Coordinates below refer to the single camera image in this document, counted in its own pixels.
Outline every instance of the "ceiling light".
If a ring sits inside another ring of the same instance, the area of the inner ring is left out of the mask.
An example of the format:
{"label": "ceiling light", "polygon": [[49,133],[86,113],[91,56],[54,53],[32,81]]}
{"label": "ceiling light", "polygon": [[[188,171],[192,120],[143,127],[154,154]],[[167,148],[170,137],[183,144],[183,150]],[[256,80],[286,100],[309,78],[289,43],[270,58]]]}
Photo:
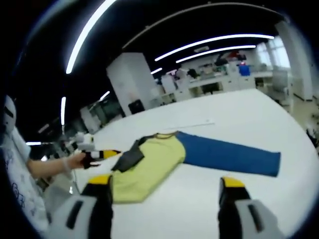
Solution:
{"label": "ceiling light", "polygon": [[155,74],[155,73],[157,73],[157,72],[161,71],[162,69],[163,69],[163,68],[158,68],[158,69],[156,69],[156,70],[152,71],[152,72],[151,72],[151,74],[153,75],[153,74]]}
{"label": "ceiling light", "polygon": [[179,63],[179,62],[182,62],[182,61],[186,61],[186,60],[198,57],[198,56],[202,56],[202,55],[218,52],[218,51],[228,51],[228,50],[243,49],[243,48],[256,48],[256,46],[255,45],[247,45],[247,46],[231,46],[231,47],[219,48],[219,49],[216,49],[216,50],[205,51],[205,52],[202,52],[202,53],[198,53],[196,55],[185,57],[183,59],[180,59],[180,60],[176,61],[176,63]]}
{"label": "ceiling light", "polygon": [[74,48],[72,50],[68,66],[66,68],[66,74],[70,74],[73,70],[75,60],[80,52],[80,49],[91,31],[92,27],[96,24],[103,13],[115,2],[116,0],[105,0],[99,8],[93,13],[86,25],[84,26],[79,38],[77,39]]}
{"label": "ceiling light", "polygon": [[64,113],[65,113],[65,101],[66,97],[62,97],[61,100],[61,125],[64,125]]}
{"label": "ceiling light", "polygon": [[189,45],[180,47],[178,49],[175,49],[173,51],[170,51],[170,52],[164,54],[163,56],[160,56],[160,57],[156,58],[155,61],[159,61],[159,60],[161,60],[161,59],[163,59],[163,58],[165,58],[167,56],[170,56],[170,55],[172,55],[174,53],[177,53],[179,51],[182,51],[182,50],[185,50],[187,48],[190,48],[190,47],[193,47],[193,46],[197,46],[197,45],[200,45],[200,44],[204,44],[204,43],[207,43],[207,42],[224,40],[224,39],[231,39],[231,38],[240,38],[240,37],[255,37],[255,38],[264,38],[264,39],[274,39],[273,36],[261,35],[261,34],[235,34],[235,35],[228,35],[228,36],[213,37],[213,38],[206,39],[206,40],[203,40],[203,41],[194,42],[192,44],[189,44]]}
{"label": "ceiling light", "polygon": [[42,143],[41,142],[27,142],[26,145],[29,145],[29,146],[35,146],[35,145],[41,145]]}
{"label": "ceiling light", "polygon": [[42,162],[45,162],[45,161],[47,161],[47,160],[48,160],[48,157],[47,157],[46,155],[41,158],[41,161],[42,161]]}
{"label": "ceiling light", "polygon": [[110,93],[110,92],[108,91],[107,93],[105,93],[104,95],[102,95],[102,96],[100,97],[100,101],[102,101],[106,96],[108,96],[109,93]]}

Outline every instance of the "white table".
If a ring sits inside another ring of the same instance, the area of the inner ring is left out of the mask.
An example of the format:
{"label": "white table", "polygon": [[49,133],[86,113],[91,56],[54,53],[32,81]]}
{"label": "white table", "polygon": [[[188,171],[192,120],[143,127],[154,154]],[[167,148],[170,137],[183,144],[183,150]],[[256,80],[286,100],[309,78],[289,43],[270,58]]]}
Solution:
{"label": "white table", "polygon": [[[127,150],[135,139],[200,115],[215,124],[181,131],[282,153],[278,177],[235,173],[181,164],[141,204],[114,205],[112,238],[218,238],[220,177],[245,183],[290,236],[311,211],[319,191],[319,159],[303,129],[278,104],[258,90],[205,96],[148,110],[108,125],[95,134],[97,148]],[[117,158],[78,170],[83,189],[88,178],[110,172]]]}

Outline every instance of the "yellow shirt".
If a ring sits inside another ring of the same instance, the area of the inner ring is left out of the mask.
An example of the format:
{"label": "yellow shirt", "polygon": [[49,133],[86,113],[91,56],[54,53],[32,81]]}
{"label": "yellow shirt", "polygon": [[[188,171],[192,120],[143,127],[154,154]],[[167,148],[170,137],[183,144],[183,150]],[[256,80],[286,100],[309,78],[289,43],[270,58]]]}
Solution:
{"label": "yellow shirt", "polygon": [[113,174],[115,203],[142,202],[185,159],[185,149],[173,134],[157,134],[139,148],[144,158],[128,171]]}

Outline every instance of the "window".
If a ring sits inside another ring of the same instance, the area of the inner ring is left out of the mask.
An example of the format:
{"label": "window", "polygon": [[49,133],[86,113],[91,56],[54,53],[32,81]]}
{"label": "window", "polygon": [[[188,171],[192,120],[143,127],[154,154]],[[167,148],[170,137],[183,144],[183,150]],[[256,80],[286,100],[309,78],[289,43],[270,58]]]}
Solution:
{"label": "window", "polygon": [[275,39],[269,41],[269,46],[276,66],[290,68],[289,58],[282,39],[276,36]]}
{"label": "window", "polygon": [[261,43],[257,45],[257,54],[258,54],[260,63],[266,64],[267,66],[271,66],[270,56],[268,54],[265,43]]}

